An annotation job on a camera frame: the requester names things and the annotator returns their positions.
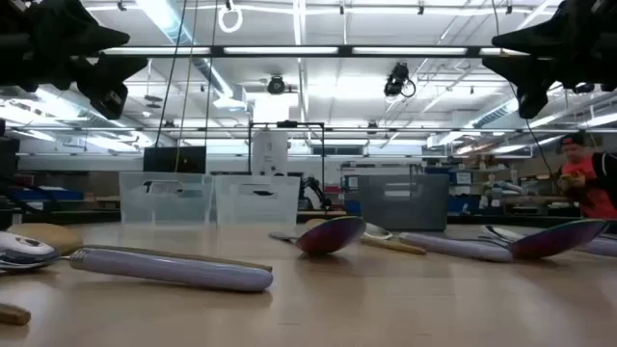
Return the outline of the black monitor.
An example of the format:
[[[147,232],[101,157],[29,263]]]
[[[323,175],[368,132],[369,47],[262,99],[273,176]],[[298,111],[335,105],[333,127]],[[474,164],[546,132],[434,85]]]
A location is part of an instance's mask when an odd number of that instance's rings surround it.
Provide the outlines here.
[[[143,171],[204,174],[205,161],[205,147],[147,147]]]

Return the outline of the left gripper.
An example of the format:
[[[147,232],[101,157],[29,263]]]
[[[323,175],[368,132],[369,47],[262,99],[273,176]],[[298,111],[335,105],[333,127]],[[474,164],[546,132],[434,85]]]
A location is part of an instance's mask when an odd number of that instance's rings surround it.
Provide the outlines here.
[[[118,120],[128,96],[124,81],[147,66],[144,57],[102,53],[130,36],[102,26],[80,0],[0,0],[0,88],[33,93],[50,84],[59,90],[76,83],[79,92],[108,120]]]

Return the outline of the person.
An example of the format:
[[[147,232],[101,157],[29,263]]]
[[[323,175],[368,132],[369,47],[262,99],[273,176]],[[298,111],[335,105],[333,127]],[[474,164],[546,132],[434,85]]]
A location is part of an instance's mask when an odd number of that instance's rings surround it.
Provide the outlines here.
[[[588,152],[582,133],[559,140],[566,157],[557,183],[585,218],[617,220],[617,153]]]

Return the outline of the overhead light bar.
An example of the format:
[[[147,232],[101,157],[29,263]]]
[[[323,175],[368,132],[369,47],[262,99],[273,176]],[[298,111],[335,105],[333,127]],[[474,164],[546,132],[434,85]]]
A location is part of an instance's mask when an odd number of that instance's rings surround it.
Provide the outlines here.
[[[370,45],[266,45],[266,46],[122,46],[91,53],[88,57],[108,56],[141,58],[471,58],[524,56],[523,52],[492,46],[370,46]]]

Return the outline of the black table frame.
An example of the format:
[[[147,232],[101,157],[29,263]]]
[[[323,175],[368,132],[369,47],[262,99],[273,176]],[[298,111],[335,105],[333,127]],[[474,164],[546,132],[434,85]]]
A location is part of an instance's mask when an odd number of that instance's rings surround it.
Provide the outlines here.
[[[48,223],[54,225],[82,225],[97,223],[121,222],[119,211],[86,210],[52,212],[39,214],[13,213],[9,210],[0,210],[0,229],[5,229],[16,222]],[[512,227],[555,227],[558,225],[578,221],[574,217],[555,216],[505,216],[505,215],[454,215],[447,216],[448,225],[493,225]]]

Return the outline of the white cylinder tank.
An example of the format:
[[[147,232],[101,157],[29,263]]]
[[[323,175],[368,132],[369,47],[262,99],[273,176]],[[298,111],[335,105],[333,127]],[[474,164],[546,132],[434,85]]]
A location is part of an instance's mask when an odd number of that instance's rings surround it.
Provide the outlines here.
[[[264,129],[252,140],[253,175],[287,175],[288,137],[286,132]]]

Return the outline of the clear plastic bin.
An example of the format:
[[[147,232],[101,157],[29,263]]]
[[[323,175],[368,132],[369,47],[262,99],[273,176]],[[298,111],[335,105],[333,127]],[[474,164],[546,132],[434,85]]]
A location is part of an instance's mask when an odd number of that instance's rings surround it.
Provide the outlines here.
[[[122,172],[121,221],[149,227],[205,226],[214,179],[202,173]]]
[[[216,220],[220,227],[296,224],[298,177],[217,175],[214,183]]]

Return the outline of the long blue bin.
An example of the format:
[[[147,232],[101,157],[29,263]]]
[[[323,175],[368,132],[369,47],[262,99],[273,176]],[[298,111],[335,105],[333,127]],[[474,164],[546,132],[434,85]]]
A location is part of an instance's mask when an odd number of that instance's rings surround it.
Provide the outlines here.
[[[71,190],[44,190],[43,192],[33,190],[11,190],[11,193],[19,200],[83,200],[84,194],[79,191]]]

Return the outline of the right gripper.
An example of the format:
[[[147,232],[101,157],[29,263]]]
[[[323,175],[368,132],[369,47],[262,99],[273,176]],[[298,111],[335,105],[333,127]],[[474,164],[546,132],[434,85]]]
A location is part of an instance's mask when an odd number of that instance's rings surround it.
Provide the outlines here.
[[[494,36],[495,47],[530,55],[484,57],[482,64],[516,87],[519,116],[535,118],[548,104],[557,80],[617,88],[617,0],[563,0],[540,24]]]

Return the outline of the dark grey plastic bin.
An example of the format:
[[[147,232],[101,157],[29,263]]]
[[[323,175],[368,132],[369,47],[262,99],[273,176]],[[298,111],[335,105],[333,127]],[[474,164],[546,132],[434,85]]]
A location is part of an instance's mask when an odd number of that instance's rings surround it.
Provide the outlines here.
[[[358,182],[363,219],[395,232],[442,232],[447,225],[447,174],[363,175]]]

